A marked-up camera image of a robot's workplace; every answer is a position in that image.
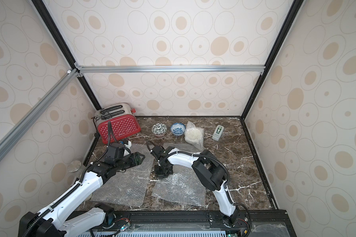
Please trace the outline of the blue white patterned bowl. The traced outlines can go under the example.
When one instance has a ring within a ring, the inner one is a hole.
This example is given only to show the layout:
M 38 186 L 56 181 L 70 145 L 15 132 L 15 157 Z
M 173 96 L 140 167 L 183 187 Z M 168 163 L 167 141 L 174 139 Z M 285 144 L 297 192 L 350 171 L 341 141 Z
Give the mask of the blue white patterned bowl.
M 171 125 L 170 130 L 175 136 L 181 136 L 184 135 L 186 126 L 181 122 L 176 122 Z

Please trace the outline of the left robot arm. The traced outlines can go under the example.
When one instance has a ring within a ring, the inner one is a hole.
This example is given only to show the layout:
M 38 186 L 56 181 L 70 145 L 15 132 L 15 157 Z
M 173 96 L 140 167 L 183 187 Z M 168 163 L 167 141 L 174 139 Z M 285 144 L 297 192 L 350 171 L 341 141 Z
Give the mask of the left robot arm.
M 130 151 L 131 143 L 108 145 L 104 154 L 91 162 L 76 183 L 64 194 L 37 213 L 26 213 L 19 222 L 20 237 L 77 236 L 102 223 L 114 224 L 111 207 L 99 205 L 69 222 L 67 218 L 94 191 L 120 171 L 139 166 L 145 155 Z

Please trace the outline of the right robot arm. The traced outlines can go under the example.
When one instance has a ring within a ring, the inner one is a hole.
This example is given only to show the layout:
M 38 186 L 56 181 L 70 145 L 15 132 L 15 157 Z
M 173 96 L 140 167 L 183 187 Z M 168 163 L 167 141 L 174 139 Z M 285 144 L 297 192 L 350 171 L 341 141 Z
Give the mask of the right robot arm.
M 210 151 L 190 153 L 171 146 L 164 148 L 154 143 L 152 145 L 153 148 L 147 148 L 157 161 L 154 168 L 156 178 L 164 179 L 172 175 L 175 165 L 191 168 L 200 183 L 213 192 L 225 223 L 234 225 L 242 221 L 247 224 L 247 232 L 250 232 L 252 225 L 250 212 L 246 205 L 236 203 L 232 199 L 228 188 L 229 171 Z

